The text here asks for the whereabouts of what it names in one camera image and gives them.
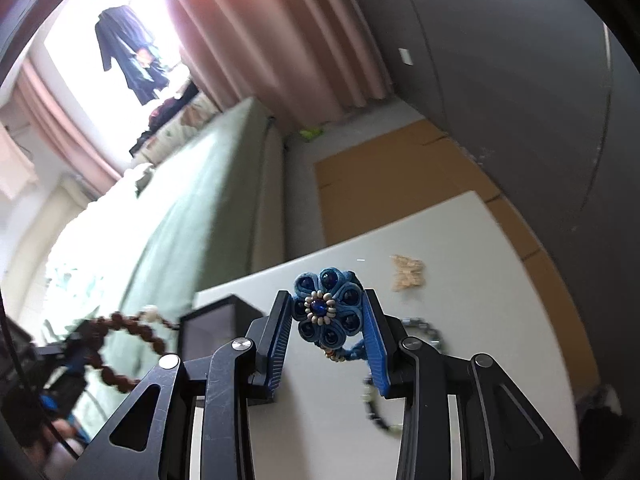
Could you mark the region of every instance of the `dark shirt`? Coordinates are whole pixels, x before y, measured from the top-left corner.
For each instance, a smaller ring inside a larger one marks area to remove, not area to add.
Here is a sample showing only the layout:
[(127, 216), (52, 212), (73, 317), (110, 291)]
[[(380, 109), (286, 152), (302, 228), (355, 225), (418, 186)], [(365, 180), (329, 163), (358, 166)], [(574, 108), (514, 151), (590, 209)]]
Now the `dark shirt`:
[[(111, 69), (111, 58), (120, 65), (127, 87), (134, 91), (140, 104), (158, 98), (157, 89), (169, 84), (166, 67), (162, 64), (154, 37), (129, 6), (111, 7), (100, 13), (95, 24), (100, 46), (102, 67)], [(137, 53), (146, 49), (153, 61), (143, 66)]]

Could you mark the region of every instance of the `bed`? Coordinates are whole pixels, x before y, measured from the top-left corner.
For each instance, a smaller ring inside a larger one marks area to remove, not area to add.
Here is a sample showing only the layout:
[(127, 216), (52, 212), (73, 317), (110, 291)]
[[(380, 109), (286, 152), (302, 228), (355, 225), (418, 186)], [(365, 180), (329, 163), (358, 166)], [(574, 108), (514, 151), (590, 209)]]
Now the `bed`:
[[(116, 310), (133, 315), (150, 304), (175, 322), (191, 310), (197, 291), (283, 262), (282, 149), (269, 111), (249, 98), (160, 164), (138, 197), (144, 168), (127, 170), (52, 249), (54, 269), (47, 272), (60, 284), (47, 293), (45, 332), (59, 337), (79, 319)], [(175, 350), (174, 331), (153, 329)], [(101, 353), (116, 373), (132, 378), (158, 361), (147, 343), (124, 331), (110, 333)], [(104, 423), (101, 411), (111, 415), (126, 394), (87, 371), (95, 399), (81, 396), (74, 415), (94, 436)]]

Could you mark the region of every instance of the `gray wall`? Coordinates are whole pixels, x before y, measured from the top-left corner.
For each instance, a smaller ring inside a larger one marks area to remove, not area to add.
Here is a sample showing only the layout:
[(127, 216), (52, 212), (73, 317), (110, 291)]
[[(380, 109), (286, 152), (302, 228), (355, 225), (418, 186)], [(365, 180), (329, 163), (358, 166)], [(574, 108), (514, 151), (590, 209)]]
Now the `gray wall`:
[(602, 21), (583, 0), (358, 2), (397, 94), (523, 214), (577, 301), (602, 379), (640, 416), (640, 75), (626, 53), (612, 37), (608, 61)]

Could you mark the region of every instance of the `light switch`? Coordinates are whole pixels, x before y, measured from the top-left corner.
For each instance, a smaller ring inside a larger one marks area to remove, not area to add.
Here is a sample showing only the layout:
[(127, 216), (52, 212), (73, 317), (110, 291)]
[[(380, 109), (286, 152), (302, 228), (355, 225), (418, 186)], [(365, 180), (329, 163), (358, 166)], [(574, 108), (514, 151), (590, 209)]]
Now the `light switch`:
[(414, 64), (414, 60), (411, 59), (411, 54), (409, 54), (409, 51), (405, 48), (399, 48), (398, 49), (400, 51), (400, 57), (402, 58), (402, 62), (406, 65), (413, 65)]

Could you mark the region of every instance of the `pink curtain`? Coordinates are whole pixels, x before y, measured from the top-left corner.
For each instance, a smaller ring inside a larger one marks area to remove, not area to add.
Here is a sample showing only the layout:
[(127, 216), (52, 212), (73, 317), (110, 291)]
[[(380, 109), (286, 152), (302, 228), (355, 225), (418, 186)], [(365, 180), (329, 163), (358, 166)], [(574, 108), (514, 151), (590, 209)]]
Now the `pink curtain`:
[(388, 93), (354, 0), (166, 1), (184, 62), (222, 109), (255, 95), (281, 126), (315, 126)]
[(14, 98), (40, 137), (98, 192), (106, 193), (120, 178), (69, 119), (28, 57), (20, 68)]

